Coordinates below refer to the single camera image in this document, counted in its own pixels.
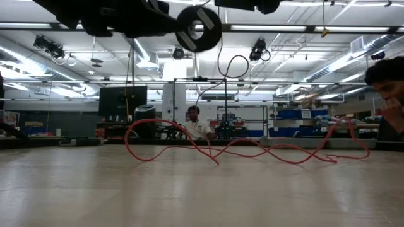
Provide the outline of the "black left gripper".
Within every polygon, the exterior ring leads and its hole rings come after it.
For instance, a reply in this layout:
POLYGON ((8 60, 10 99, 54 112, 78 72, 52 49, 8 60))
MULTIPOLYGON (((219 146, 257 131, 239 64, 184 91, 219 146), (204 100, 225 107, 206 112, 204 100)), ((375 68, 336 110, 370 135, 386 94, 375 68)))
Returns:
POLYGON ((179 31, 179 23, 168 15, 169 3, 162 0, 89 0, 83 10, 83 28, 94 37, 127 38, 161 36, 179 31))

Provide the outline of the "black monitor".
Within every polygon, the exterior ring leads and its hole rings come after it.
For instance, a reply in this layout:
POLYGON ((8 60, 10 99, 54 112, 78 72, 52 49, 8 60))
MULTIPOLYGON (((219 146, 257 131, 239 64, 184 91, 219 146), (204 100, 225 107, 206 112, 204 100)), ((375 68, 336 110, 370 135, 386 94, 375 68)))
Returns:
POLYGON ((146 86, 101 88, 98 100, 98 115, 132 115, 136 107, 147 103, 146 86))

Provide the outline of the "thin black station frame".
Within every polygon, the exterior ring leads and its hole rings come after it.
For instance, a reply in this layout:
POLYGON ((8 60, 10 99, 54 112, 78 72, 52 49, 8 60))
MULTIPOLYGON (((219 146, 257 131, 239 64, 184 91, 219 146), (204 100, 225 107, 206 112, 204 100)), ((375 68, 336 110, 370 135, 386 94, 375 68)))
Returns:
MULTIPOLYGON (((218 86, 220 86, 222 84, 225 85, 225 90, 227 89, 226 88, 226 86, 227 86, 227 80, 226 79, 221 79, 221 80, 219 80, 219 79, 209 79, 207 77, 198 76, 196 78, 180 78, 180 80, 193 81, 193 82, 210 82, 210 83, 214 83, 214 85, 212 87, 210 87, 207 90, 203 91, 198 96, 198 98, 196 100, 196 103, 193 106, 188 108, 187 113, 189 114, 189 118, 190 118, 190 120, 191 120, 191 122, 193 124, 197 124, 199 122, 200 109, 198 107, 198 102, 199 102, 200 97, 203 94, 205 94, 207 91, 210 91, 210 90, 212 90, 212 89, 214 89, 214 88, 216 88, 216 87, 218 87, 218 86)), ((203 131, 200 136, 197 136, 197 138, 198 139, 203 138, 203 139, 207 139, 207 140, 213 140, 213 139, 217 138, 217 135, 212 131, 203 131)))

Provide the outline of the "person's left hand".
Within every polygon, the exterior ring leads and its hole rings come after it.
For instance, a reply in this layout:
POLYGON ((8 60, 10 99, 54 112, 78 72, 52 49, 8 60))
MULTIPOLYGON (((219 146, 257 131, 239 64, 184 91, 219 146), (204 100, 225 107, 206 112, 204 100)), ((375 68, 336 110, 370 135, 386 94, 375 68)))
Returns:
POLYGON ((397 133, 404 132, 404 108, 396 98, 388 98, 382 108, 383 118, 397 133))

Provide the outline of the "black ceiling light bar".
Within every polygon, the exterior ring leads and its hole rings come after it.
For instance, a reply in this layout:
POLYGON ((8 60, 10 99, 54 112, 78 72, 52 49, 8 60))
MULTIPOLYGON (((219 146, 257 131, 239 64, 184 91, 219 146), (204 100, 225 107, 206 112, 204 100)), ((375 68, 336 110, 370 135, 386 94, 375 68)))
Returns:
MULTIPOLYGON (((301 33, 321 34, 323 26, 319 25, 247 25, 230 24, 222 25, 224 33, 301 33)), ((328 34, 335 35, 404 35, 402 26, 326 26, 328 34)), ((70 29, 61 23, 26 23, 26 22, 0 22, 0 30, 31 30, 54 32, 78 32, 84 31, 81 24, 76 29, 70 29)))

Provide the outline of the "blue storage bin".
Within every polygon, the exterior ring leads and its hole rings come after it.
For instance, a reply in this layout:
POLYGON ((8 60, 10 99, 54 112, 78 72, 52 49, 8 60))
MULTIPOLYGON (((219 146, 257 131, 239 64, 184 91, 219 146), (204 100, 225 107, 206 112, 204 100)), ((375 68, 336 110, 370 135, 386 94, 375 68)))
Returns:
POLYGON ((317 127, 272 127, 268 129, 270 137, 322 137, 322 132, 317 127))
POLYGON ((327 110, 279 110, 274 117, 277 119, 314 119, 320 115, 328 115, 327 110))

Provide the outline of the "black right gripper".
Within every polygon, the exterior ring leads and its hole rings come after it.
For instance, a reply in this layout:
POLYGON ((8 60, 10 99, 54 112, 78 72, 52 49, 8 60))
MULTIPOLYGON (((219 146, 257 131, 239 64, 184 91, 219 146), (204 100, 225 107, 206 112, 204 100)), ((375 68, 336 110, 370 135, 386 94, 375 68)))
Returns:
POLYGON ((275 12, 281 0, 214 0, 215 6, 255 11, 256 9, 264 15, 275 12))

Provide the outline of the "grey tool kit case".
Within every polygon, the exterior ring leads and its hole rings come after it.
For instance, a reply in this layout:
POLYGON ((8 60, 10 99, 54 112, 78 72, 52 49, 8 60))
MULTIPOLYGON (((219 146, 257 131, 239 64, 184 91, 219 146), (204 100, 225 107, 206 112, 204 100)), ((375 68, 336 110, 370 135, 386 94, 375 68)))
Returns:
MULTIPOLYGON (((264 147, 271 147, 277 144, 291 144, 303 149, 316 149, 324 142, 322 138, 292 138, 292 137, 261 137, 259 143, 264 147)), ((358 150, 362 149, 357 141, 353 139, 328 139, 323 147, 324 149, 338 150, 358 150)))

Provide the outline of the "wooden workbench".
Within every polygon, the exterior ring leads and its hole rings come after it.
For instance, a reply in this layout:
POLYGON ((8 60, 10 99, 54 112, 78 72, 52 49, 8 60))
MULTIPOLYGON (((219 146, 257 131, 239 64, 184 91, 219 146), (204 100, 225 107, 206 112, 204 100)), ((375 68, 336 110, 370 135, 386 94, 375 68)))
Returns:
POLYGON ((348 124, 338 124, 327 126, 327 131, 333 131, 332 137, 334 138, 345 138, 351 139, 353 136, 357 139, 375 139, 378 134, 379 124, 353 124, 349 126, 348 124))

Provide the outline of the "person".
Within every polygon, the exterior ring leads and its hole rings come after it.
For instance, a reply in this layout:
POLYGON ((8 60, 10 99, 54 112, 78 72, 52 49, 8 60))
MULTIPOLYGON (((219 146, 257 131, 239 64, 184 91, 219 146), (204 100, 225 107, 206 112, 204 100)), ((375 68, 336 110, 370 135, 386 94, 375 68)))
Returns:
MULTIPOLYGON (((384 59, 375 63, 375 65, 371 66, 366 71, 365 82, 380 94, 384 103, 388 98, 396 98, 404 108, 403 56, 398 56, 393 59, 384 59)), ((394 128, 385 121, 382 113, 377 140, 381 142, 404 142, 404 132, 401 134, 397 133, 394 128)))
POLYGON ((184 123, 184 128, 188 131, 192 139, 208 139, 213 140, 217 135, 211 130, 210 126, 199 120, 199 107, 190 106, 187 110, 189 121, 184 123))

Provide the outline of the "yellow hanging hook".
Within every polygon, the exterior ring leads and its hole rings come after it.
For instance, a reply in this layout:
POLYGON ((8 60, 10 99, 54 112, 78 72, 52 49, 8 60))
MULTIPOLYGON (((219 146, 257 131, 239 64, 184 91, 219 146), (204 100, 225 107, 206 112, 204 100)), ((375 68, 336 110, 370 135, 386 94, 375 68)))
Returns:
POLYGON ((321 38, 324 38, 329 33, 329 30, 326 28, 326 8, 325 2, 327 0, 321 0, 322 2, 322 22, 323 22, 323 29, 321 31, 321 38))

